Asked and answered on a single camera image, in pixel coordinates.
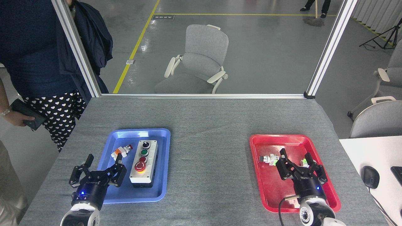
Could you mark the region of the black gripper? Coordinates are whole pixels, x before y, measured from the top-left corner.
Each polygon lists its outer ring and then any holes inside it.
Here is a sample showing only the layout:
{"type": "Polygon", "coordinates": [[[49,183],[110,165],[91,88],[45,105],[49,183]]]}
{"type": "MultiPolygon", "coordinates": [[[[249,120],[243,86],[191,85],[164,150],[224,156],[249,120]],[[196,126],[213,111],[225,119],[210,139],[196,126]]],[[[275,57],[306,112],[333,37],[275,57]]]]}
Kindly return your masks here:
{"type": "Polygon", "coordinates": [[[310,153],[305,154],[305,159],[309,165],[307,176],[295,175],[294,172],[301,173],[299,166],[291,162],[288,158],[286,150],[280,150],[280,157],[276,162],[276,168],[282,180],[286,180],[293,176],[293,187],[295,194],[300,196],[297,200],[303,201],[312,197],[318,197],[326,200],[326,194],[323,190],[323,184],[328,182],[323,165],[317,164],[310,153]]]}
{"type": "Polygon", "coordinates": [[[93,160],[94,156],[90,153],[84,163],[73,168],[69,184],[78,189],[73,193],[72,206],[85,203],[101,210],[107,188],[109,185],[120,187],[127,169],[122,164],[122,156],[118,156],[114,165],[103,172],[90,172],[93,160]],[[85,173],[85,177],[79,180],[82,173],[85,173]]]}

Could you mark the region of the person's hand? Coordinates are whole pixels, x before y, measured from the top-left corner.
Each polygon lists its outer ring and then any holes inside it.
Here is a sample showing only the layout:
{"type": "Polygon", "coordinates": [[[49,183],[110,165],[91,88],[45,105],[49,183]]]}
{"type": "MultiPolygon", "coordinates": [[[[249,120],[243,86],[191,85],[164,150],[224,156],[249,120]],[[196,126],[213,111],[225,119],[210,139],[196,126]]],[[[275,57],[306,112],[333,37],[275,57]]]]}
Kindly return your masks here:
{"type": "Polygon", "coordinates": [[[21,114],[20,112],[16,112],[13,110],[10,110],[10,112],[4,116],[4,119],[7,120],[12,125],[19,127],[25,126],[24,120],[28,121],[35,120],[34,117],[26,116],[24,114],[21,114]]]}

